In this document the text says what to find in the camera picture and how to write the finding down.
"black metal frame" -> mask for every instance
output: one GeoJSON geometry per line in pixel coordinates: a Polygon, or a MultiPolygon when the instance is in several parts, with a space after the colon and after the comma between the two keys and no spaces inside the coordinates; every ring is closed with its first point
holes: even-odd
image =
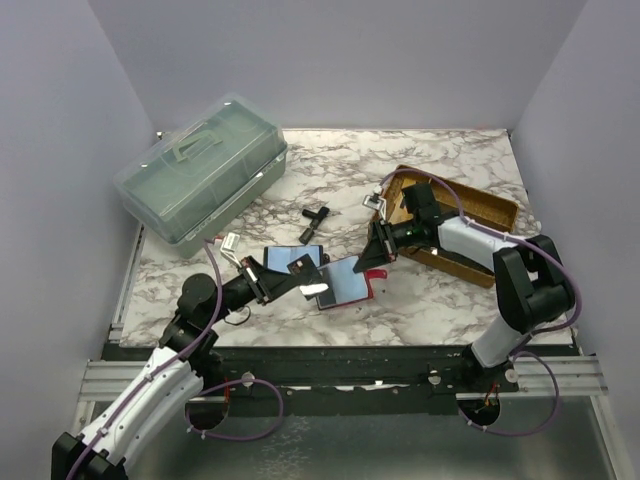
{"type": "MultiPolygon", "coordinates": [[[[299,416],[457,414],[456,393],[483,392],[497,378],[501,391],[516,391],[504,380],[505,367],[496,376],[465,386],[453,378],[465,346],[391,347],[214,347],[222,358],[224,375],[240,378],[245,372],[278,386],[285,399],[285,414],[299,416]],[[441,381],[429,382],[432,370],[441,381]],[[383,388],[371,389],[376,382],[383,388]],[[350,391],[336,386],[354,386],[350,391]]],[[[574,345],[531,345],[542,356],[577,356],[574,345]]],[[[151,348],[123,348],[105,344],[102,359],[145,361],[151,348]]],[[[264,416],[276,411],[273,393],[261,387],[232,392],[230,415],[264,416]]]]}

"red object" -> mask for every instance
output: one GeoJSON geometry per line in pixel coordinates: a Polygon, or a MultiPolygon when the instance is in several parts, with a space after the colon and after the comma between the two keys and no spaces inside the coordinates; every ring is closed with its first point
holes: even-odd
{"type": "Polygon", "coordinates": [[[353,302],[339,303],[337,305],[331,305],[330,307],[321,308],[320,305],[318,305],[318,310],[329,310],[330,308],[344,307],[345,305],[353,305],[354,303],[364,302],[365,300],[372,299],[374,297],[374,291],[373,287],[371,287],[371,280],[374,279],[386,280],[387,271],[382,270],[381,268],[372,268],[371,270],[367,270],[366,272],[364,272],[364,280],[367,282],[367,290],[369,292],[366,298],[354,300],[353,302]]]}

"screw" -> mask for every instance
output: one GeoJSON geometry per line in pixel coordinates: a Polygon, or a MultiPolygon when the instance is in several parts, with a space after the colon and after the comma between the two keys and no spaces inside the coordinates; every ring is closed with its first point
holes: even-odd
{"type": "Polygon", "coordinates": [[[242,379],[242,385],[249,388],[251,385],[253,385],[253,380],[255,380],[256,377],[251,372],[245,372],[240,378],[242,379]]]}
{"type": "Polygon", "coordinates": [[[506,378],[509,383],[516,383],[518,381],[518,372],[510,368],[504,372],[504,378],[506,378]]]}

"wooden tray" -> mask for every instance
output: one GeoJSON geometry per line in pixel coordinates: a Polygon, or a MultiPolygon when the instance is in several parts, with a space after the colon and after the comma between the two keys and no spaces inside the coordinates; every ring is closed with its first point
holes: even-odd
{"type": "MultiPolygon", "coordinates": [[[[414,167],[407,165],[398,165],[398,167],[396,167],[396,169],[401,168],[414,167]]],[[[447,180],[440,176],[438,176],[438,178],[449,185],[460,197],[462,207],[467,216],[473,218],[478,223],[495,228],[501,232],[511,232],[513,230],[519,208],[516,202],[462,185],[452,180],[447,180]]],[[[418,173],[402,172],[391,179],[389,186],[382,195],[387,201],[387,220],[390,223],[403,222],[411,218],[411,215],[400,206],[402,203],[402,189],[416,183],[425,182],[431,184],[433,194],[443,212],[457,210],[455,200],[441,185],[418,173]]],[[[376,212],[371,221],[378,220],[378,218],[379,216],[376,212]]],[[[434,254],[428,249],[418,249],[417,251],[415,249],[401,249],[399,253],[403,257],[437,268],[438,270],[442,270],[450,275],[455,275],[456,277],[484,288],[490,288],[495,283],[495,278],[490,270],[456,253],[439,251],[437,254],[434,254]]]]}

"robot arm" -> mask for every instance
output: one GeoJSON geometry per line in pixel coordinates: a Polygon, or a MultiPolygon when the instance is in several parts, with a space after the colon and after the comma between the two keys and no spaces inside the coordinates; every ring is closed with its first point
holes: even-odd
{"type": "Polygon", "coordinates": [[[534,245],[560,262],[549,237],[538,235],[522,245],[489,235],[455,213],[443,214],[427,183],[404,188],[402,194],[403,204],[413,218],[397,224],[373,222],[369,242],[354,271],[393,262],[399,249],[407,247],[457,253],[493,271],[500,315],[465,352],[470,378],[507,362],[509,354],[535,327],[557,319],[573,307],[575,296],[568,281],[548,259],[526,246],[534,245]]]}
{"type": "MultiPolygon", "coordinates": [[[[328,288],[309,255],[289,265],[290,274],[264,268],[253,257],[238,261],[237,266],[239,275],[222,286],[219,320],[254,299],[267,304],[295,287],[311,298],[328,288]]],[[[193,275],[184,282],[176,314],[137,378],[78,436],[64,433],[56,441],[52,480],[66,480],[80,458],[84,459],[74,480],[127,480],[126,471],[173,414],[203,389],[225,381],[221,360],[212,351],[218,339],[213,330],[181,358],[158,368],[202,334],[210,323],[217,295],[215,282],[206,274],[193,275]],[[106,428],[114,414],[115,420],[106,428]]]]}

